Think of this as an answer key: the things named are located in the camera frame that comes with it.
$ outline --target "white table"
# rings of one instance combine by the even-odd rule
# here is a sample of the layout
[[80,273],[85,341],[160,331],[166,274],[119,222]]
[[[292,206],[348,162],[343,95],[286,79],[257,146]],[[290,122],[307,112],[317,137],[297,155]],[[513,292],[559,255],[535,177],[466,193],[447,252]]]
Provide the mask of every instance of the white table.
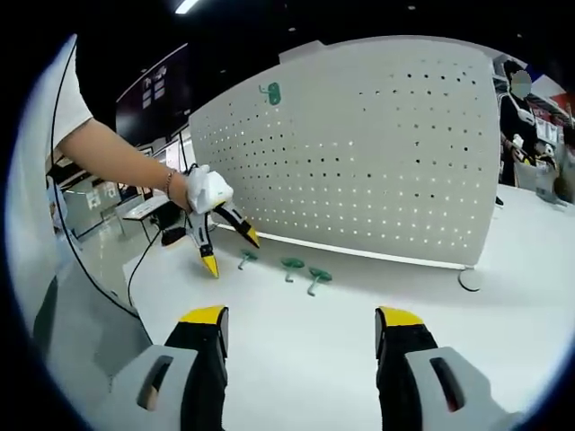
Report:
[[147,233],[146,225],[144,224],[144,220],[147,217],[152,215],[156,209],[159,207],[163,207],[165,204],[170,202],[170,199],[166,195],[158,195],[153,196],[150,199],[142,202],[137,207],[130,209],[123,217],[123,220],[132,220],[136,222],[140,222],[142,227],[144,228],[144,233],[146,234],[146,238],[149,242],[150,236]]
[[[134,304],[156,344],[190,309],[230,307],[224,427],[316,430],[381,428],[374,310],[418,314],[440,346],[454,347],[491,380],[494,399],[528,410],[568,354],[575,330],[575,208],[501,186],[477,265],[482,290],[457,271],[366,259],[263,239],[260,260],[237,269],[249,245],[212,233],[221,278],[203,268],[190,238],[153,247],[132,281]],[[284,282],[281,257],[328,270],[333,281],[305,293],[306,270]],[[126,277],[139,257],[124,266]]]

